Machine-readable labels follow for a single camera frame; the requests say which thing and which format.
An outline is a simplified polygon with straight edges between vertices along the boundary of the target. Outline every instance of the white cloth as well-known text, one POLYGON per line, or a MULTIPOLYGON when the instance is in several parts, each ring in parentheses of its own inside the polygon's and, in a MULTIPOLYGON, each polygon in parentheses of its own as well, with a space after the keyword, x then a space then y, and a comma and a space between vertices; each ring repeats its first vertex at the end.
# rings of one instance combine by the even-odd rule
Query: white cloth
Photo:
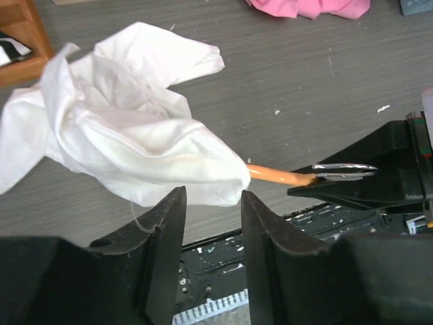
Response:
POLYGON ((68 65, 78 50, 67 44, 40 83, 6 102, 0 193, 48 156, 143 207, 176 186, 189 204, 238 202, 250 183, 245 163, 167 89, 222 70, 218 47, 138 22, 68 65))

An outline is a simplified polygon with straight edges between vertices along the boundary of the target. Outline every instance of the paint-splattered surface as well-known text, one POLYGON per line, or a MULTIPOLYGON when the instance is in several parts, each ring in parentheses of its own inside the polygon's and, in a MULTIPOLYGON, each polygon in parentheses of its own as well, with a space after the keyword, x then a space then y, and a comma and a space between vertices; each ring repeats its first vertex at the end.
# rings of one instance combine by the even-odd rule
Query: paint-splattered surface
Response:
MULTIPOLYGON (((283 217, 302 231, 327 242, 348 234, 406 232, 402 215, 385 218, 376 211, 354 211, 335 204, 318 204, 283 217)), ((190 244, 183 249, 181 259, 179 282, 183 284, 179 283, 177 313, 197 307, 208 299, 222 299, 246 288, 240 230, 190 244)), ((240 312, 244 315, 245 311, 241 308, 240 312)), ((221 317, 212 319, 219 322, 221 317)), ((203 324, 222 324, 209 321, 203 324)))

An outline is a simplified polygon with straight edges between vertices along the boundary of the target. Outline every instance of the white debris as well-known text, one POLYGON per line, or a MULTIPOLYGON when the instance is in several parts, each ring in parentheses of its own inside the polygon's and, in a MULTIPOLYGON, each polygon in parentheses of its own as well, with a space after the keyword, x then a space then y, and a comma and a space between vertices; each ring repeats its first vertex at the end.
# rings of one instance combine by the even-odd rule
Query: white debris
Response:
POLYGON ((385 109, 391 107, 391 105, 385 105, 378 109, 378 113, 383 112, 385 109))

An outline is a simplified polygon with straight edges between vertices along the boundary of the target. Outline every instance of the metal clip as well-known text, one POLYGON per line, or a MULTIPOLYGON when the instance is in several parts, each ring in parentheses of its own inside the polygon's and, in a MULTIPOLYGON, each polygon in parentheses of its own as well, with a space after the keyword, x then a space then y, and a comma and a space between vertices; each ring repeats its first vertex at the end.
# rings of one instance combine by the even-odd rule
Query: metal clip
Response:
POLYGON ((348 164, 348 163, 340 163, 340 164, 315 164, 312 166, 313 170, 323 171, 320 173, 316 173, 316 178, 326 178, 337 180, 348 180, 354 181, 358 179, 362 179, 363 177, 373 176, 378 172, 378 168, 371 165, 364 164, 348 164), (334 169, 353 169, 353 173, 326 173, 325 171, 334 170, 334 169))

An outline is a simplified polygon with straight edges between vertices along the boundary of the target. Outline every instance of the thread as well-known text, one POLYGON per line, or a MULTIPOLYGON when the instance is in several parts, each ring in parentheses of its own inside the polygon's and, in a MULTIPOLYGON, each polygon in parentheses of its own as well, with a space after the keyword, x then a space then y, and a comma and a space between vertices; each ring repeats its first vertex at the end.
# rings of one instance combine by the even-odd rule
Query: thread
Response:
POLYGON ((137 216, 135 214, 135 210, 134 210, 134 204, 131 202, 131 211, 133 213, 133 217, 134 217, 134 222, 135 225, 137 225, 138 229, 140 229, 142 232, 145 232, 146 234, 153 234, 155 232, 155 228, 156 226, 154 226, 151 230, 148 230, 146 228, 144 228, 138 221, 137 216))

